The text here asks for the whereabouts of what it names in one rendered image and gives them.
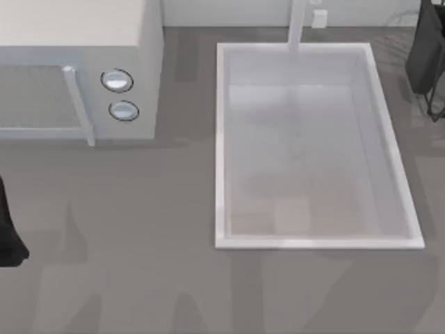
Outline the silver microwave knob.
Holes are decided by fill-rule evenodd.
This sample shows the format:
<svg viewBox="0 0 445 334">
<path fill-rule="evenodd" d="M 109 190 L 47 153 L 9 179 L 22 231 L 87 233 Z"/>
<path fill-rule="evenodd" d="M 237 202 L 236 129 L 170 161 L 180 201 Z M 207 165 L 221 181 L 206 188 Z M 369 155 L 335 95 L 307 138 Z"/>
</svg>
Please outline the silver microwave knob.
<svg viewBox="0 0 445 334">
<path fill-rule="evenodd" d="M 133 102 L 126 100 L 109 104 L 108 113 L 120 122 L 132 122 L 140 115 L 139 108 Z"/>
<path fill-rule="evenodd" d="M 133 77 L 127 71 L 117 68 L 103 72 L 100 81 L 105 89 L 114 93 L 125 93 L 134 85 Z"/>
</svg>

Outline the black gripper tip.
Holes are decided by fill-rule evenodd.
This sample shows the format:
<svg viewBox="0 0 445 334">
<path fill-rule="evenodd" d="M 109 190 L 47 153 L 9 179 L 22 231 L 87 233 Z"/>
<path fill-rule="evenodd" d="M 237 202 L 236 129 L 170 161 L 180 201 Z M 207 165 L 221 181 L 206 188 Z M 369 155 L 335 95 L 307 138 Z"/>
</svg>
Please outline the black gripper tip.
<svg viewBox="0 0 445 334">
<path fill-rule="evenodd" d="M 0 268 L 19 267 L 29 256 L 29 249 L 13 224 L 5 186 L 0 176 Z"/>
</svg>

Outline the white sink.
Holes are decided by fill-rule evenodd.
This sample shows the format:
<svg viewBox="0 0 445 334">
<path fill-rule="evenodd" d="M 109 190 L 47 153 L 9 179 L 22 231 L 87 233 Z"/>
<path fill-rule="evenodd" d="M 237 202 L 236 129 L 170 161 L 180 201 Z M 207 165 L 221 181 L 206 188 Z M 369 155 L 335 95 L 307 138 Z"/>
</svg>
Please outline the white sink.
<svg viewBox="0 0 445 334">
<path fill-rule="evenodd" d="M 370 44 L 218 44 L 219 249 L 425 246 Z"/>
</svg>

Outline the tall white tap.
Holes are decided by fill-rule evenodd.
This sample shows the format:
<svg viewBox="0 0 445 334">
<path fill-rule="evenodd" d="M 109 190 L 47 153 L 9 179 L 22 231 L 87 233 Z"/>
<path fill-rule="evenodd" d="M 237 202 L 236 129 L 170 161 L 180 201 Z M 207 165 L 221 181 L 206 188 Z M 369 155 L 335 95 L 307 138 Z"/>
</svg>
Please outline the tall white tap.
<svg viewBox="0 0 445 334">
<path fill-rule="evenodd" d="M 288 50 L 297 53 L 300 46 L 302 28 L 308 0 L 292 0 L 288 31 Z"/>
</svg>

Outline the pale microwave oven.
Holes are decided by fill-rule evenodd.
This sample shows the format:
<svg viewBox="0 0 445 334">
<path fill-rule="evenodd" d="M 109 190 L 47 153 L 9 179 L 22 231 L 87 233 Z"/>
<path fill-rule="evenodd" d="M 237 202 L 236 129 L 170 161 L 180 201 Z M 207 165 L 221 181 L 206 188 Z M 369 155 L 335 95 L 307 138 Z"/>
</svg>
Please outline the pale microwave oven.
<svg viewBox="0 0 445 334">
<path fill-rule="evenodd" d="M 160 0 L 0 0 L 0 140 L 83 139 L 62 67 L 76 68 L 99 141 L 155 136 L 163 62 Z M 131 90 L 114 93 L 100 77 L 127 71 Z M 133 102 L 132 122 L 110 116 Z"/>
</svg>

